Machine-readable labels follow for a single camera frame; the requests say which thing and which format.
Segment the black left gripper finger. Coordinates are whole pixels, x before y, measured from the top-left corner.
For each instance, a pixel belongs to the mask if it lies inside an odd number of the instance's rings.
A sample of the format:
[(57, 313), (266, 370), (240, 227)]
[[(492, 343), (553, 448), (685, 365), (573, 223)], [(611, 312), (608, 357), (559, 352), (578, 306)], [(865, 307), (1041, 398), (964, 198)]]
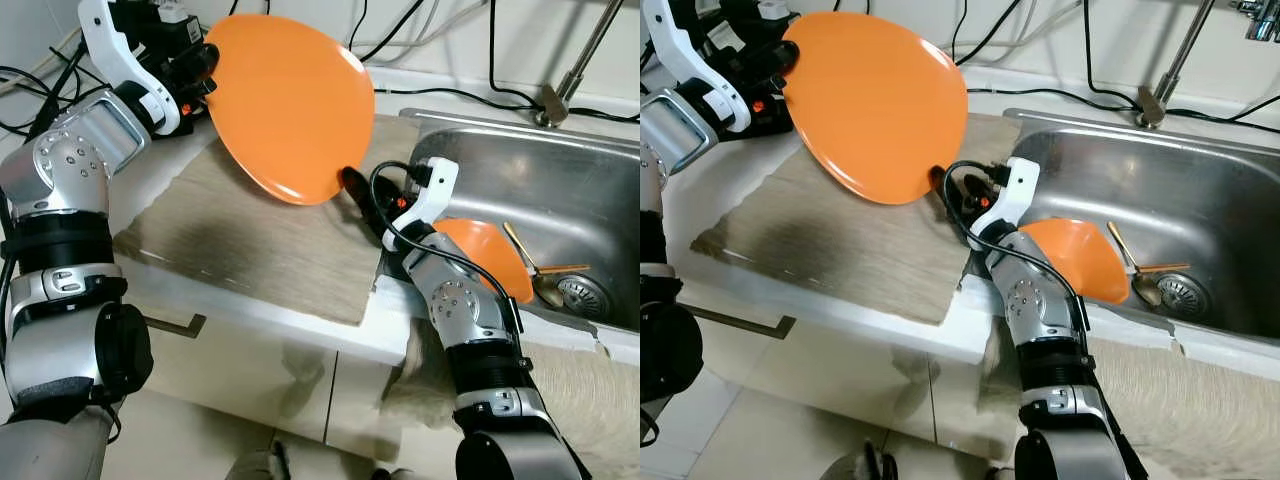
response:
[(776, 41), (771, 45), (771, 93), (781, 96), (787, 84), (786, 76), (795, 68), (800, 55), (799, 46), (792, 41)]
[(212, 74), (216, 70), (219, 61), (220, 51), (216, 45), (201, 44), (195, 47), (189, 59), (189, 67), (193, 76), (189, 90), (195, 97), (206, 97), (218, 88), (218, 83), (212, 78)]

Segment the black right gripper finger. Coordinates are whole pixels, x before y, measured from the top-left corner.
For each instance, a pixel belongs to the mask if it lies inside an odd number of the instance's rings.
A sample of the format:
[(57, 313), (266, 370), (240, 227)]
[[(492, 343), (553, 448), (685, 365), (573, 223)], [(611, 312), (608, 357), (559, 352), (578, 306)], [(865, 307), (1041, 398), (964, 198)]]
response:
[(983, 164), (951, 164), (947, 168), (933, 166), (931, 169), (931, 186), (943, 205), (945, 216), (954, 225), (957, 236), (965, 242), (977, 242), (980, 228), (974, 232), (974, 223), (963, 220), (963, 175), (966, 173), (979, 173)]
[(355, 201), (364, 223), (367, 225), (374, 242), (381, 242), (387, 224), (379, 214), (383, 211), (383, 177), (376, 175), (371, 182), (364, 173), (352, 166), (340, 170), (340, 184), (343, 191)]

